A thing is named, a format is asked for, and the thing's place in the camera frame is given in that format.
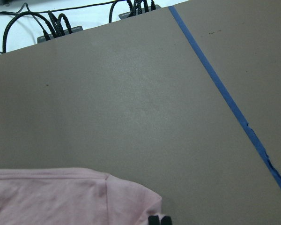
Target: white surface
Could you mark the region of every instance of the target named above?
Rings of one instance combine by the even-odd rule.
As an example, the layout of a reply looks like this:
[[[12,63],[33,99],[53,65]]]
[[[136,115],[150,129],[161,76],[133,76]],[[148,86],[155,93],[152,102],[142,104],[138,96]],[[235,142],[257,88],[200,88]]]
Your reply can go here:
[[[184,1],[186,0],[155,0],[155,4],[158,4],[161,7],[166,7]],[[25,2],[28,3],[31,11],[37,12],[108,2],[108,0],[14,0],[10,2],[9,5],[0,6],[0,11],[16,12],[21,8],[22,4]],[[54,14],[56,17],[58,17],[60,13],[64,13],[68,17],[72,27],[81,25],[85,30],[107,24],[110,7],[111,4],[108,4],[103,6],[55,12]],[[128,11],[129,7],[126,1],[119,2],[113,10],[112,21],[119,20],[118,15]],[[0,15],[0,51],[2,51],[2,38],[5,27],[12,18],[13,16],[11,15]],[[50,33],[46,24],[42,20],[40,20],[40,22],[43,24],[47,32]],[[7,52],[34,45],[37,43],[37,37],[42,35],[42,29],[32,18],[32,16],[22,17],[12,26],[9,31],[7,38]]]

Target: blue tape strip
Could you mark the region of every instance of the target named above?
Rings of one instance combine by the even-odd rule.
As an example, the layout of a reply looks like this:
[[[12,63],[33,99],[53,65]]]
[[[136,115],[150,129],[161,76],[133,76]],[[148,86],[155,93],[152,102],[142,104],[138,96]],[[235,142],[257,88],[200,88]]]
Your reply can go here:
[[[262,145],[261,141],[256,136],[254,131],[249,127],[248,121],[246,120],[246,118],[244,117],[244,115],[242,114],[242,112],[240,111],[238,106],[236,105],[235,101],[233,100],[233,98],[231,97],[229,92],[227,91],[227,89],[224,86],[224,84],[221,82],[221,80],[220,80],[219,76],[216,74],[215,70],[212,68],[211,64],[209,63],[209,61],[207,60],[206,56],[204,55],[204,53],[200,49],[200,47],[197,44],[196,40],[193,38],[192,34],[190,33],[190,31],[188,30],[187,26],[185,25],[185,23],[181,19],[180,15],[177,12],[177,10],[175,9],[175,7],[170,6],[169,10],[172,13],[173,17],[175,18],[176,22],[178,23],[180,29],[183,31],[185,37],[187,38],[188,42],[192,46],[193,50],[196,52],[198,58],[200,59],[201,63],[203,64],[204,68],[209,73],[211,79],[213,80],[213,82],[215,83],[216,87],[218,88],[218,90],[222,94],[223,98],[227,102],[227,104],[230,107],[231,111],[234,113],[234,115],[237,118],[238,122],[240,123],[240,125],[242,126],[242,128],[244,129],[246,134],[248,135],[249,139],[253,143],[254,147],[257,150],[257,152],[259,153],[259,155],[261,156],[262,160],[264,161],[264,163],[268,167],[269,171],[271,172],[271,174],[273,175],[273,177],[277,181],[279,187],[281,188],[281,176],[280,176],[279,172],[272,165],[272,163],[271,163],[271,161],[269,159],[269,156],[266,153],[266,149]]]

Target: pink cloth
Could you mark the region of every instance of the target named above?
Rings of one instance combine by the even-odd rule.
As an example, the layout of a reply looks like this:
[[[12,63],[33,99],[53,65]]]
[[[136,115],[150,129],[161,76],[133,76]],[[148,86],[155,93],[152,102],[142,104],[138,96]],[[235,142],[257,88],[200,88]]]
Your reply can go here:
[[[83,168],[0,170],[0,225],[147,225],[162,198]]]

